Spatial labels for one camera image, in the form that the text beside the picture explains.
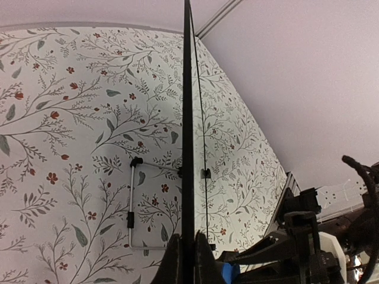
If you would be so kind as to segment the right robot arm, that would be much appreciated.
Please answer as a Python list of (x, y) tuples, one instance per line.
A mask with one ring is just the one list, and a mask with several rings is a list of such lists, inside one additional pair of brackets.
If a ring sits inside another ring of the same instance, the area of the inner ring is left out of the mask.
[(364, 181), (363, 206), (323, 221), (316, 188), (295, 196), (284, 191), (278, 229), (242, 253), (225, 251), (216, 260), (224, 283), (367, 283), (378, 264), (378, 165), (349, 156), (343, 162)]

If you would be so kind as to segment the floral patterned table mat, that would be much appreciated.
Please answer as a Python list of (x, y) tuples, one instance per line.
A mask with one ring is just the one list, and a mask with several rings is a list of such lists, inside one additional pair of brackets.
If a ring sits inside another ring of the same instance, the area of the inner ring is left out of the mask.
[[(1, 34), (1, 282), (150, 283), (164, 251), (133, 251), (131, 159), (182, 166), (180, 34), (38, 28)], [(286, 174), (201, 41), (194, 98), (195, 227), (216, 253), (261, 238)], [(209, 170), (205, 181), (201, 174)], [(182, 180), (139, 165), (133, 244), (182, 229)]]

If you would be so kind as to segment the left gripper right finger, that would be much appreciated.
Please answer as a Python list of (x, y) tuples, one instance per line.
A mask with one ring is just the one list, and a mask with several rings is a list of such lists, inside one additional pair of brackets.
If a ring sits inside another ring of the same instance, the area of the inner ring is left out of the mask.
[(195, 235), (195, 283), (226, 283), (221, 275), (207, 237), (198, 231)]

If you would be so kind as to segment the white whiteboard black frame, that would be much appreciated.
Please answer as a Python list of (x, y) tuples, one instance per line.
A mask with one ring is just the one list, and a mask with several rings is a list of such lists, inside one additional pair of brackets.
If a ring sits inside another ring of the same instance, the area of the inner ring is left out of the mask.
[(183, 282), (200, 283), (198, 244), (195, 235), (194, 150), (192, 118), (191, 6), (184, 2), (182, 102), (182, 246)]

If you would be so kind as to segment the blue whiteboard eraser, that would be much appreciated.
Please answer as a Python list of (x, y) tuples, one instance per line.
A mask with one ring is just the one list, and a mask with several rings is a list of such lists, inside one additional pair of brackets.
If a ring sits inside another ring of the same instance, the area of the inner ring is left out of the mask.
[(238, 264), (223, 263), (221, 275), (226, 284), (232, 284), (237, 276), (240, 275), (240, 266)]

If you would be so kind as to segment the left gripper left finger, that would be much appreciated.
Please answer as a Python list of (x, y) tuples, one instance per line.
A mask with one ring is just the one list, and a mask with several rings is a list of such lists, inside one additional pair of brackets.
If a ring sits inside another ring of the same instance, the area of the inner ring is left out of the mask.
[(181, 236), (173, 234), (151, 284), (181, 283)]

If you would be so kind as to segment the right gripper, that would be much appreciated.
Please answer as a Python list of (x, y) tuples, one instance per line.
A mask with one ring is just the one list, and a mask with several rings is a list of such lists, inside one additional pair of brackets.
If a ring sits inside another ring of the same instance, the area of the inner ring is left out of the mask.
[(286, 213), (284, 222), (287, 234), (295, 242), (296, 265), (289, 261), (289, 236), (285, 232), (271, 232), (241, 253), (222, 252), (217, 266), (237, 264), (257, 268), (241, 273), (233, 283), (340, 283), (341, 267), (337, 258), (321, 249), (315, 213)]

